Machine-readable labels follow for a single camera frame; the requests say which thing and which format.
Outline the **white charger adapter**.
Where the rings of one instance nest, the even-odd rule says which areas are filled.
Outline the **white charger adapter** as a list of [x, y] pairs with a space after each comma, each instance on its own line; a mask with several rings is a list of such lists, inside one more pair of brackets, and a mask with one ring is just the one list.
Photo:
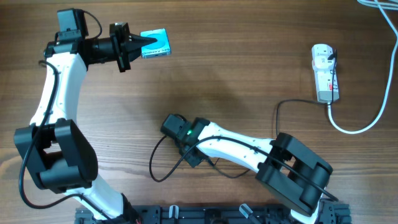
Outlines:
[[312, 60], [314, 71], [331, 70], [335, 65], [335, 56], [331, 55], [316, 55]]

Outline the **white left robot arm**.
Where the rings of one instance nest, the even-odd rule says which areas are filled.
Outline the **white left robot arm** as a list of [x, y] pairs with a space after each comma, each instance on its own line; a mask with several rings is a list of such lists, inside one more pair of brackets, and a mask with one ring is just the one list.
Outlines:
[[74, 8], [57, 12], [59, 31], [42, 60], [47, 75], [39, 106], [28, 127], [14, 133], [22, 157], [19, 193], [23, 202], [36, 208], [24, 190], [24, 175], [29, 173], [37, 188], [59, 194], [61, 201], [80, 202], [95, 223], [140, 223], [140, 214], [126, 196], [99, 175], [95, 150], [77, 126], [76, 114], [90, 65], [116, 62], [125, 72], [155, 39], [132, 34], [125, 22], [111, 24], [107, 38], [89, 37], [87, 15]]

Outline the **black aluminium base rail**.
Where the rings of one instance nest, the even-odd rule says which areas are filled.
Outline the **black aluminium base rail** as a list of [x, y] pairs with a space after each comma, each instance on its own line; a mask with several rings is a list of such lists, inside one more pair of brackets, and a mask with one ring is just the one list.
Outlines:
[[[135, 206], [140, 214], [141, 223], [300, 223], [290, 214], [289, 209], [279, 205], [251, 207], [252, 214], [247, 217], [238, 207], [161, 207]], [[321, 202], [315, 215], [315, 223], [350, 224], [351, 211], [348, 204]]]

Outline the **blue Samsung Galaxy phone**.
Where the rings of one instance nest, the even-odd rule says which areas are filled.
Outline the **blue Samsung Galaxy phone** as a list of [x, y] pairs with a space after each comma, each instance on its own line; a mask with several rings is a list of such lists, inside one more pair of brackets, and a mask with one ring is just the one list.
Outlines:
[[170, 55], [172, 49], [165, 28], [147, 30], [140, 33], [142, 37], [154, 38], [157, 41], [141, 48], [141, 57], [144, 59]]

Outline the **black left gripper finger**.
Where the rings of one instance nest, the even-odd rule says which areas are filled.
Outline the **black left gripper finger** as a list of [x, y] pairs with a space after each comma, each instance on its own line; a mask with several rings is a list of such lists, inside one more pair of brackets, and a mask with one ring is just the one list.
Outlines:
[[130, 62], [134, 61], [138, 57], [141, 56], [141, 48], [133, 49], [133, 50], [128, 50], [128, 59]]
[[156, 43], [157, 39], [153, 37], [142, 37], [136, 34], [129, 35], [129, 49], [141, 49], [144, 46]]

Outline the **white power strip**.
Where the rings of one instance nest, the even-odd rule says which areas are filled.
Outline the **white power strip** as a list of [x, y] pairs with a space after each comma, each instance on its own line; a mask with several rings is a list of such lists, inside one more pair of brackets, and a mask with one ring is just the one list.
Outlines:
[[335, 56], [335, 65], [331, 70], [313, 70], [315, 78], [315, 90], [317, 94], [317, 101], [329, 105], [338, 100], [340, 97], [336, 75], [337, 52], [327, 44], [315, 44], [312, 47], [312, 60], [316, 55], [323, 54], [333, 54]]

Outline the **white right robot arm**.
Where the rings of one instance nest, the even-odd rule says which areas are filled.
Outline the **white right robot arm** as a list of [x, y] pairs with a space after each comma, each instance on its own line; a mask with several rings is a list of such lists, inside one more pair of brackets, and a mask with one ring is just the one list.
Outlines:
[[318, 220], [321, 197], [330, 199], [328, 185], [333, 169], [327, 161], [295, 137], [279, 133], [275, 139], [254, 138], [228, 131], [214, 122], [196, 118], [189, 122], [170, 114], [161, 132], [172, 138], [182, 159], [192, 167], [217, 157], [243, 166], [301, 223]]

